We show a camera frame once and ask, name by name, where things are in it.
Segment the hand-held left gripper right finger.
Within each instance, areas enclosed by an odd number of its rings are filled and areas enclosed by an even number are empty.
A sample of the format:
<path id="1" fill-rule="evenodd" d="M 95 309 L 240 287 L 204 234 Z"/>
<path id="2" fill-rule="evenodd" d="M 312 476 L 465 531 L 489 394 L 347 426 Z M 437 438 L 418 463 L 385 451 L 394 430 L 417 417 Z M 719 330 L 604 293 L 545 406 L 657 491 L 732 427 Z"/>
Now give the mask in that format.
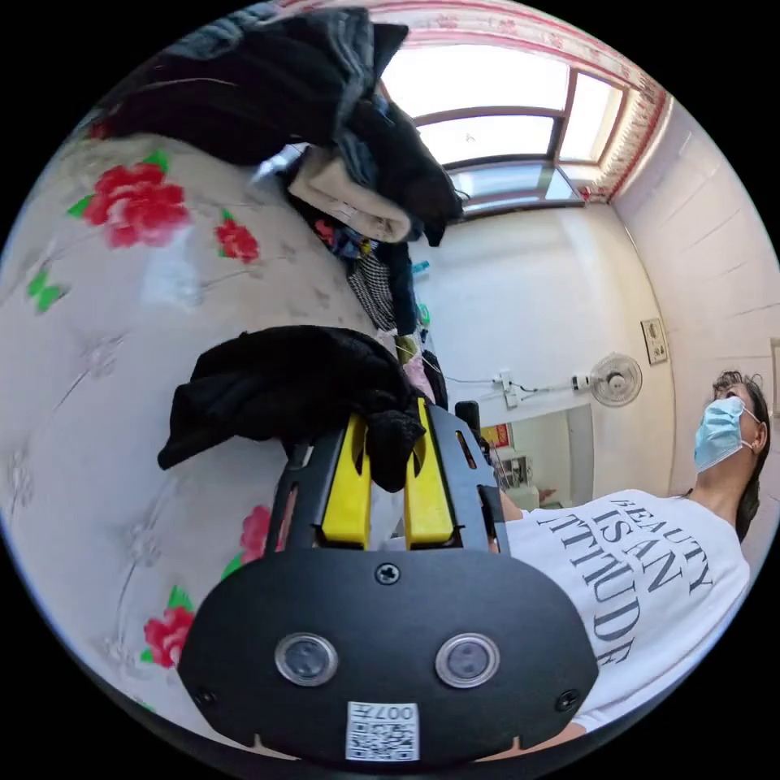
<path id="1" fill-rule="evenodd" d="M 417 400 L 423 434 L 413 446 L 405 471 L 404 532 L 407 544 L 450 544 L 455 525 L 440 466 L 427 401 Z"/>

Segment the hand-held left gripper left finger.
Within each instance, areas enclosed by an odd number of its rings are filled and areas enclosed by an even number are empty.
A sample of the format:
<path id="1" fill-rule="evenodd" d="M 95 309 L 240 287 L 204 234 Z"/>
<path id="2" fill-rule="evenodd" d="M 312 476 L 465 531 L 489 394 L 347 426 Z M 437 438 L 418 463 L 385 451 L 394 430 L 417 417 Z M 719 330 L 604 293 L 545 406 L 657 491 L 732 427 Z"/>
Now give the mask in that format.
<path id="1" fill-rule="evenodd" d="M 367 425 L 353 414 L 339 448 L 321 530 L 326 544 L 368 544 L 371 530 L 371 462 Z"/>

